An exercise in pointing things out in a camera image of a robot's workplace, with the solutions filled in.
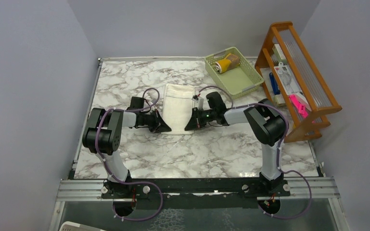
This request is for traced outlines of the brown yellow bear towel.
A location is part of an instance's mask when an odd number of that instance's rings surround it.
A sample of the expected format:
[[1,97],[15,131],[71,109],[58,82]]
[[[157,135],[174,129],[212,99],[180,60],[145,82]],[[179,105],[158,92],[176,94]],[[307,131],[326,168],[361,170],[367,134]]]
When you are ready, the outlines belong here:
[[224,72],[236,68],[239,65],[239,63],[240,57],[235,54],[229,53],[225,56],[225,58],[216,61],[213,65],[213,69],[217,73],[222,74]]

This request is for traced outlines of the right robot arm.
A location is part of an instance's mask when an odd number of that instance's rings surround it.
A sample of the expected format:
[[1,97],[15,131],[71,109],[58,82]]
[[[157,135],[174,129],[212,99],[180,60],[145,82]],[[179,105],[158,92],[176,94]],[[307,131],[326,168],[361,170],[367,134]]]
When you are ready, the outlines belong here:
[[288,122],[284,116],[268,99],[247,106],[227,108],[218,92],[211,92],[206,98],[209,110],[193,108],[185,130],[198,130],[212,121],[222,126],[248,123],[262,147],[259,191],[266,196],[272,195],[284,177],[280,169],[280,148],[288,131]]

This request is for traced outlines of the cream white towel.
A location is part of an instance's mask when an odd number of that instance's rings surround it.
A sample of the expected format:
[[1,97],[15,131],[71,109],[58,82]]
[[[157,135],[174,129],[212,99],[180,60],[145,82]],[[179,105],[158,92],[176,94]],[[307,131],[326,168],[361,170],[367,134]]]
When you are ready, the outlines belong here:
[[167,84],[164,91],[162,119],[171,128],[164,135],[191,135],[185,127],[191,119],[195,88],[188,85]]

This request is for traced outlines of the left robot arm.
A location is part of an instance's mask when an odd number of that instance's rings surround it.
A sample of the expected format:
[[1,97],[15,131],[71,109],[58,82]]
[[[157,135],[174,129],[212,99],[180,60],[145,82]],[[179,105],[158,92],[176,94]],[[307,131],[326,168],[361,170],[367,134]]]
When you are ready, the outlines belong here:
[[147,105],[142,97],[132,97],[127,110],[94,108],[82,135],[82,145],[100,159],[107,180],[115,183],[114,192],[122,198],[132,193],[130,172],[118,151],[122,128],[146,128],[151,133],[172,131],[159,111],[148,112],[149,108],[151,105]]

